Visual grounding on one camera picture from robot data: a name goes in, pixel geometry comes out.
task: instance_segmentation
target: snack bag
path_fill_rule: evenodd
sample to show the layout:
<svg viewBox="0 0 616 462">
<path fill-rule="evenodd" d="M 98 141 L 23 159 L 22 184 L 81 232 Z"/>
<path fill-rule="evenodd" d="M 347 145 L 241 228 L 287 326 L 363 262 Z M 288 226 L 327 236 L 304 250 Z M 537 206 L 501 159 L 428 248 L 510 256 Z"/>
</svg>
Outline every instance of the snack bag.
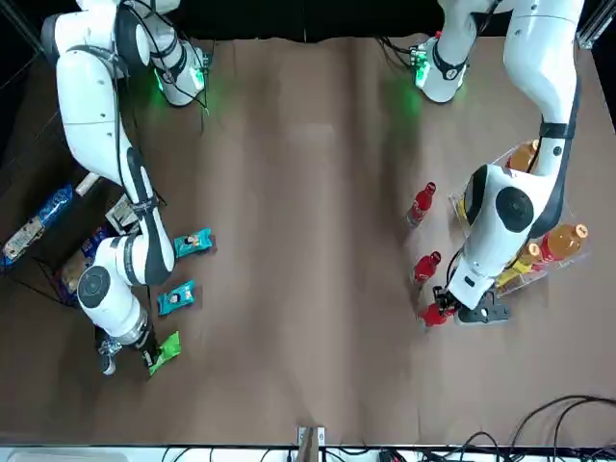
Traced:
<svg viewBox="0 0 616 462">
<path fill-rule="evenodd" d="M 194 234 L 175 238 L 173 248 L 175 249 L 175 258 L 182 258 L 195 252 L 215 251 L 216 243 L 212 230 L 203 228 Z"/>
<path fill-rule="evenodd" d="M 158 315 L 166 316 L 183 306 L 194 303 L 194 281 L 191 279 L 166 294 L 157 297 Z"/>
</svg>

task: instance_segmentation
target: orange juice bottle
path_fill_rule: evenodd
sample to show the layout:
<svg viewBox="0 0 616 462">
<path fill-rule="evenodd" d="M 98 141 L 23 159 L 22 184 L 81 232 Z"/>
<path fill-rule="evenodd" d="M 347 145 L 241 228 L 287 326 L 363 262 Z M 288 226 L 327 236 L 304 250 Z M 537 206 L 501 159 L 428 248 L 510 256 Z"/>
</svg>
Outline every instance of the orange juice bottle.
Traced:
<svg viewBox="0 0 616 462">
<path fill-rule="evenodd" d="M 519 274 L 526 274 L 532 271 L 533 264 L 541 260 L 541 249 L 536 243 L 527 244 L 520 256 L 516 259 L 511 268 L 506 269 L 497 277 L 497 288 L 505 285 Z"/>
<path fill-rule="evenodd" d="M 588 237 L 588 228 L 583 224 L 561 224 L 546 234 L 541 242 L 544 262 L 557 262 L 579 252 Z"/>
<path fill-rule="evenodd" d="M 539 148 L 539 140 L 533 140 L 532 142 L 526 142 L 522 144 L 516 152 L 511 154 L 511 157 L 507 159 L 507 168 L 512 168 L 519 171 L 527 171 L 532 164 L 532 160 Z"/>
</svg>

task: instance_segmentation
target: robotic arm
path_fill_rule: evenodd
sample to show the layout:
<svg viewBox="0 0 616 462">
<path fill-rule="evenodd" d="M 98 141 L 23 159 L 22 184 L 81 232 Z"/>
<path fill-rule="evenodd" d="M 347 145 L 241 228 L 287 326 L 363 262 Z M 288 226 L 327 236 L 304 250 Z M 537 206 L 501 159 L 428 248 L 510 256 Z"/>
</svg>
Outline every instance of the robotic arm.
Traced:
<svg viewBox="0 0 616 462">
<path fill-rule="evenodd" d="M 459 87 L 475 40 L 476 27 L 469 25 L 473 22 L 470 8 L 486 7 L 486 2 L 440 3 L 445 9 L 446 27 L 438 41 L 431 39 L 434 51 L 428 50 L 427 57 L 435 69 L 430 69 L 422 90 L 428 98 L 444 102 Z M 511 3 L 497 0 L 492 5 L 500 4 L 498 12 Z M 535 169 L 531 174 L 485 165 L 473 174 L 464 200 L 471 233 L 460 251 L 455 273 L 437 296 L 443 310 L 451 306 L 474 310 L 526 240 L 542 236 L 558 223 L 578 112 L 579 83 L 573 50 L 582 5 L 583 0 L 515 2 L 503 61 L 511 81 L 543 116 Z M 458 25 L 457 29 L 448 28 L 448 23 Z M 452 36 L 455 31 L 466 38 L 456 40 Z M 448 44 L 443 49 L 438 46 L 442 41 Z M 457 52 L 461 61 L 445 62 L 446 50 L 447 56 Z"/>
<path fill-rule="evenodd" d="M 171 6 L 157 2 L 163 11 Z M 46 18 L 41 32 L 47 58 L 56 65 L 66 141 L 84 168 L 124 189 L 141 233 L 103 241 L 93 266 L 80 278 L 77 296 L 95 325 L 113 341 L 138 349 L 149 367 L 160 349 L 130 286 L 163 283 L 175 256 L 141 154 L 122 127 L 116 84 L 118 78 L 144 70 L 155 48 L 155 62 L 169 72 L 163 88 L 167 100 L 188 104 L 203 90 L 191 78 L 203 55 L 178 40 L 155 15 L 141 18 L 135 8 L 108 0 L 82 0 L 80 7 L 85 10 Z"/>
</svg>

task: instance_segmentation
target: blue snack package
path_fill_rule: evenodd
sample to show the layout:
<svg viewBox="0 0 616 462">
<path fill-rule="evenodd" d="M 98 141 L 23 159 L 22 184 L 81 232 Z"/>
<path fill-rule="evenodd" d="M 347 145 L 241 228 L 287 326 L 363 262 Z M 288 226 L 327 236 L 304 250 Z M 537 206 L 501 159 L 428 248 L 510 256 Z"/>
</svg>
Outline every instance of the blue snack package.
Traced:
<svg viewBox="0 0 616 462">
<path fill-rule="evenodd" d="M 175 258 L 186 257 L 195 252 L 209 252 L 216 250 L 216 241 L 210 228 L 203 228 L 194 234 L 180 236 L 173 240 Z"/>
<path fill-rule="evenodd" d="M 107 226 L 96 228 L 94 234 L 87 238 L 81 247 L 54 274 L 58 294 L 64 303 L 77 301 L 77 286 L 82 273 L 94 263 L 96 250 L 100 243 L 111 237 Z"/>
<path fill-rule="evenodd" d="M 166 294 L 160 294 L 158 301 L 158 315 L 166 316 L 172 311 L 194 303 L 194 280 L 185 282 Z"/>
<path fill-rule="evenodd" d="M 53 223 L 60 213 L 68 207 L 68 204 L 73 200 L 73 187 L 65 185 L 59 188 L 54 194 L 47 199 L 43 206 L 38 210 L 38 219 L 46 228 Z"/>
<path fill-rule="evenodd" d="M 16 262 L 27 248 L 42 234 L 64 211 L 73 200 L 73 188 L 65 185 L 56 190 L 21 228 L 4 244 L 2 267 L 9 267 Z"/>
</svg>

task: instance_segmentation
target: green snack bar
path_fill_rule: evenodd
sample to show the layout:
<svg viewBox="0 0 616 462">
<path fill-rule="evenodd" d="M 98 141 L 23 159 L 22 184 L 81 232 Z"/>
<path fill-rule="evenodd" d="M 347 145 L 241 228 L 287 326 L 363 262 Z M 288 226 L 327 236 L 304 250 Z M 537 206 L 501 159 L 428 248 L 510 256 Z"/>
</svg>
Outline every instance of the green snack bar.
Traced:
<svg viewBox="0 0 616 462">
<path fill-rule="evenodd" d="M 158 315 L 166 316 L 172 311 L 194 303 L 194 280 L 191 279 L 170 292 L 160 294 L 158 301 Z"/>
<path fill-rule="evenodd" d="M 171 334 L 161 345 L 161 355 L 156 360 L 156 363 L 150 366 L 150 377 L 154 375 L 154 372 L 156 372 L 164 363 L 180 354 L 181 351 L 182 346 L 180 345 L 180 333 L 175 331 L 175 333 Z"/>
<path fill-rule="evenodd" d="M 182 258 L 196 252 L 216 251 L 216 242 L 212 230 L 203 228 L 194 234 L 180 236 L 173 240 L 175 258 Z"/>
</svg>

